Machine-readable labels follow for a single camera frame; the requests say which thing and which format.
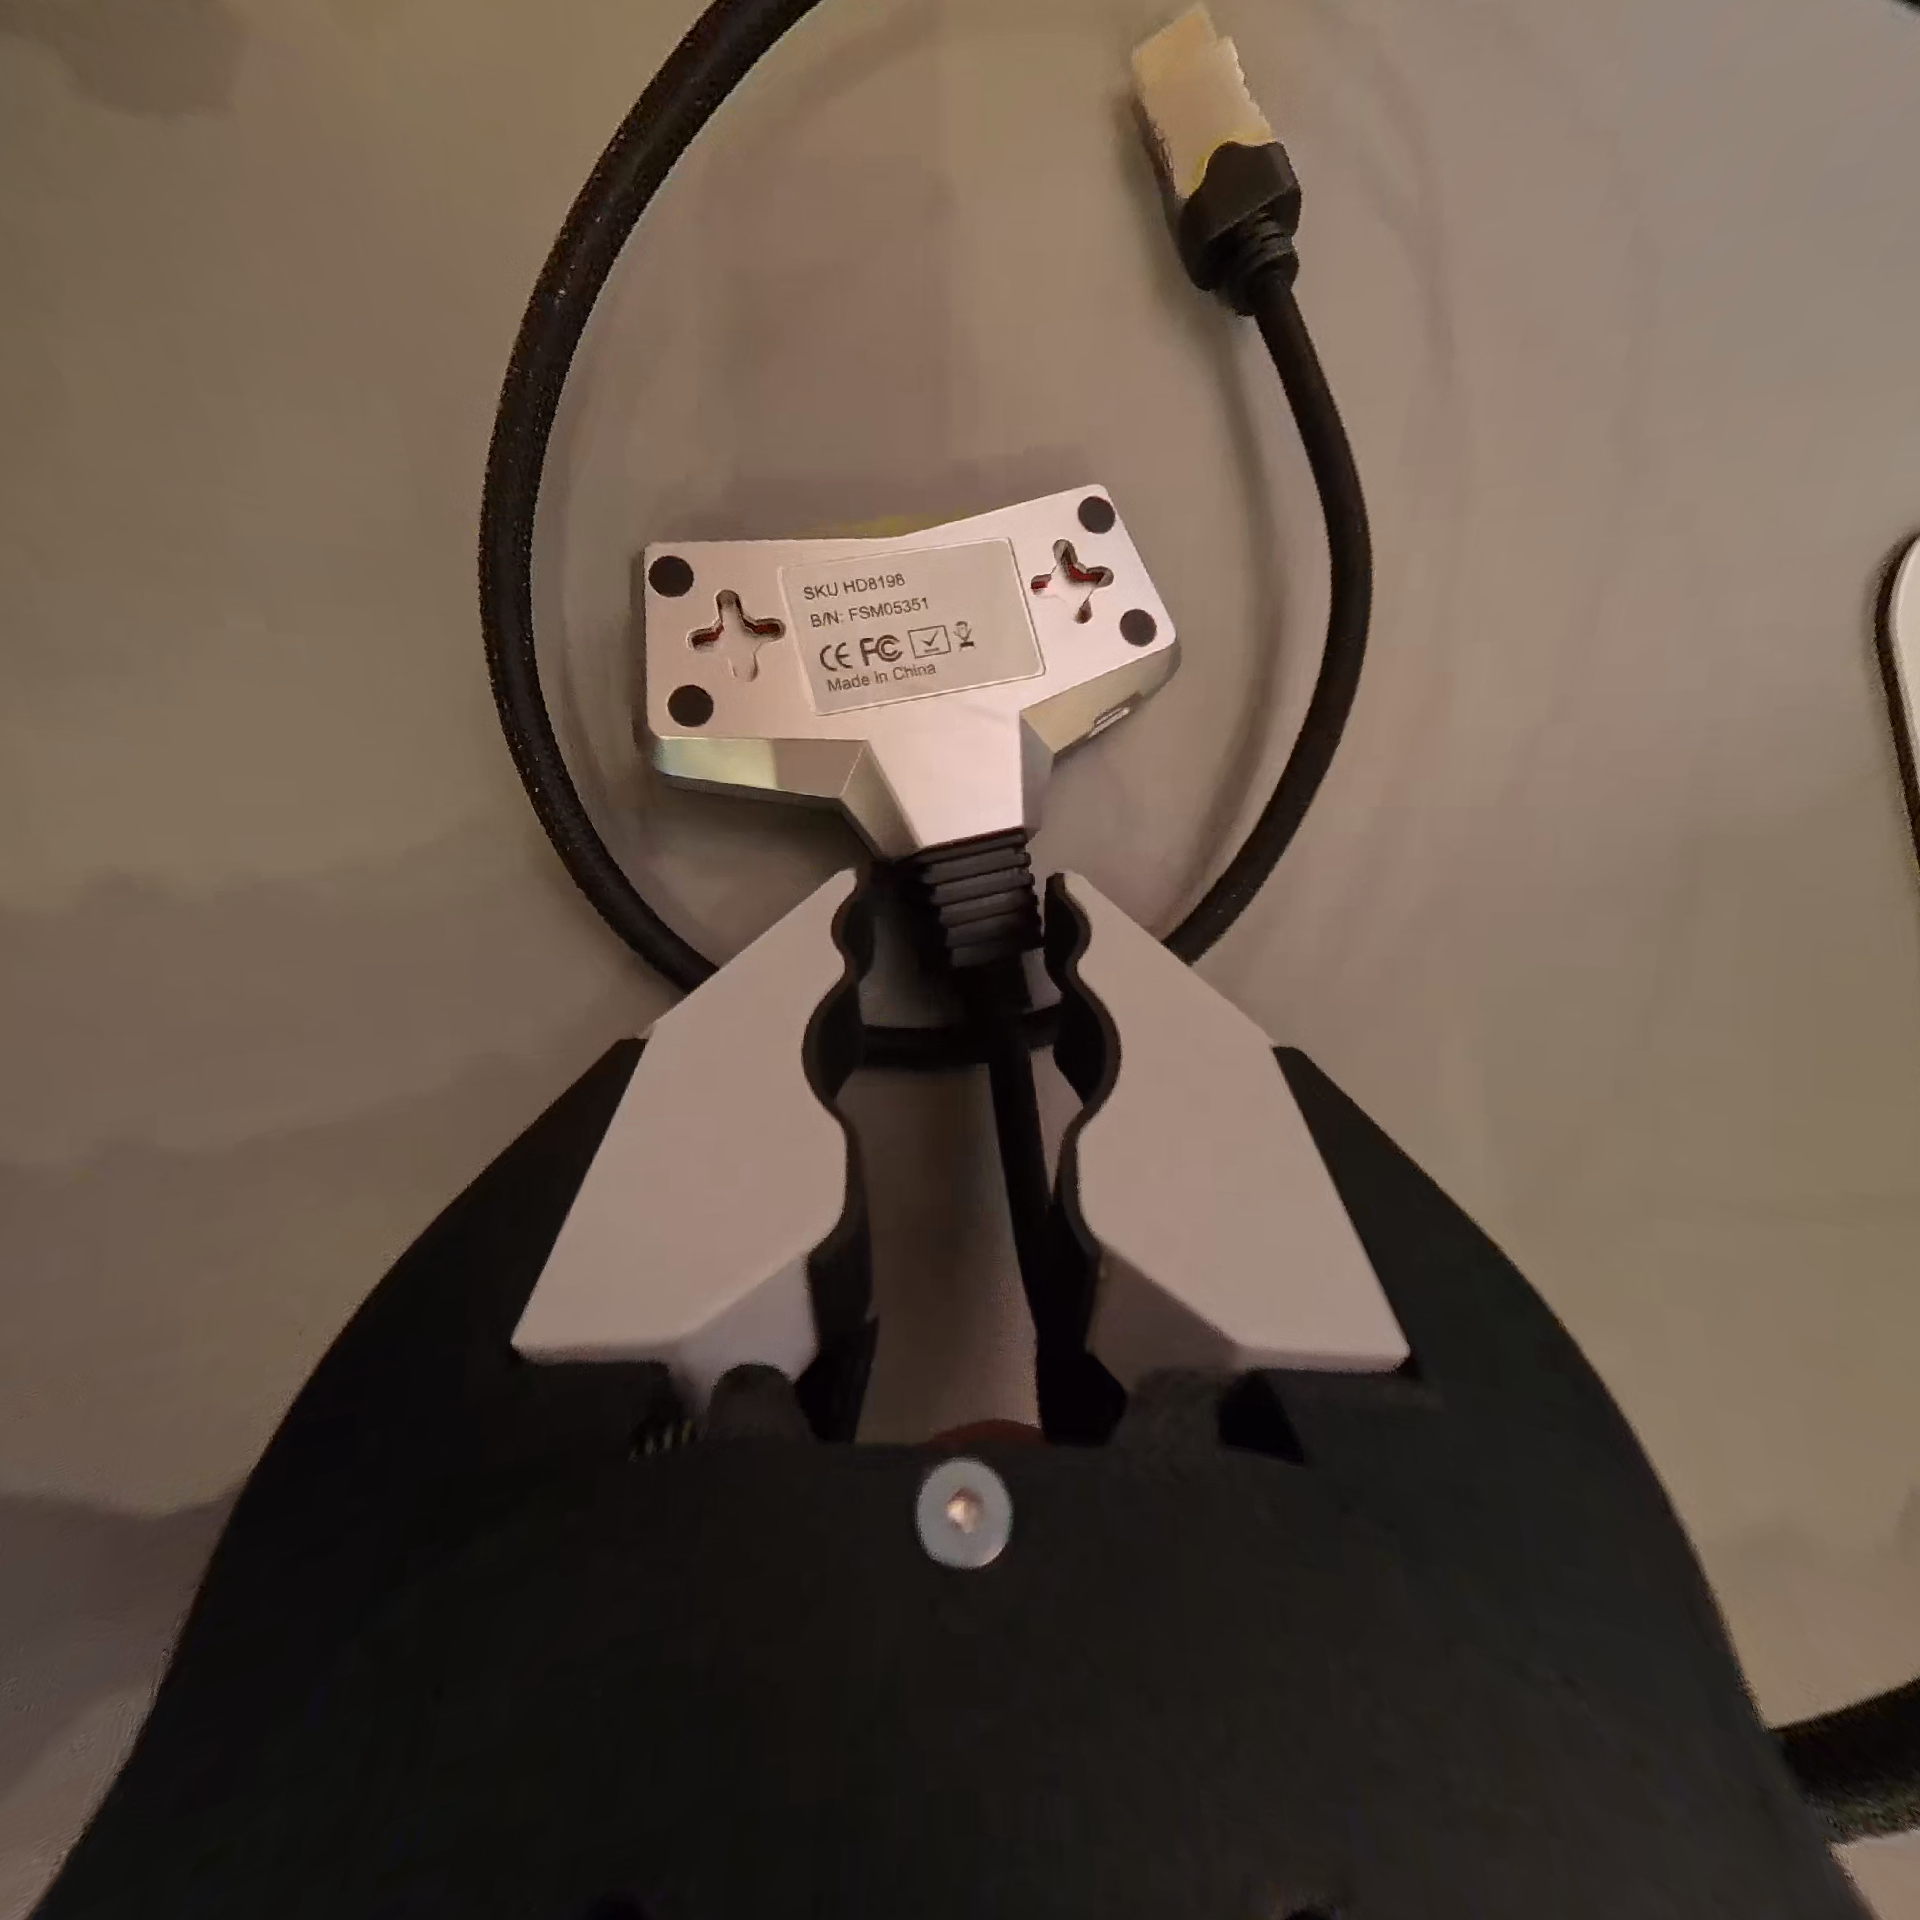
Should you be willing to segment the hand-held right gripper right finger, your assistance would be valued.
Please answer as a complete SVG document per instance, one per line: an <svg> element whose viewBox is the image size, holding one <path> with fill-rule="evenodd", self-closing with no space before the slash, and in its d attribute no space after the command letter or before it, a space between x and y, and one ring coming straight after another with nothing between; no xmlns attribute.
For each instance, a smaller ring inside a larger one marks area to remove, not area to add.
<svg viewBox="0 0 1920 1920"><path fill-rule="evenodd" d="M1410 1341L1271 1036L1083 875L1046 885L1059 1147L1041 1418L1103 1439L1146 1378L1390 1376Z"/></svg>

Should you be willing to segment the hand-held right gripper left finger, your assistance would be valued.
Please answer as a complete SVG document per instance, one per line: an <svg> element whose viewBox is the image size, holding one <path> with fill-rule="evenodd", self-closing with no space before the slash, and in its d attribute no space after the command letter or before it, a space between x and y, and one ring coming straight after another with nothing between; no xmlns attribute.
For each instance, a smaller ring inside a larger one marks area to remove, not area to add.
<svg viewBox="0 0 1920 1920"><path fill-rule="evenodd" d="M874 957L845 869L645 1032L513 1349L657 1360L692 1413L733 1368L848 1443L874 1360L872 1233L843 1092Z"/></svg>

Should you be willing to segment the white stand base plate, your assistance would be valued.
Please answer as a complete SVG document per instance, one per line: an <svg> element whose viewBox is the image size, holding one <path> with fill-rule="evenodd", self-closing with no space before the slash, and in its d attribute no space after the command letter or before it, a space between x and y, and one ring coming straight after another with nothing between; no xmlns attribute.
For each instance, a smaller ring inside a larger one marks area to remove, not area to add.
<svg viewBox="0 0 1920 1920"><path fill-rule="evenodd" d="M1899 776L1906 842L1918 863L1918 534L1909 534L1881 571L1873 650L1884 715L1889 724L1895 772Z"/></svg>

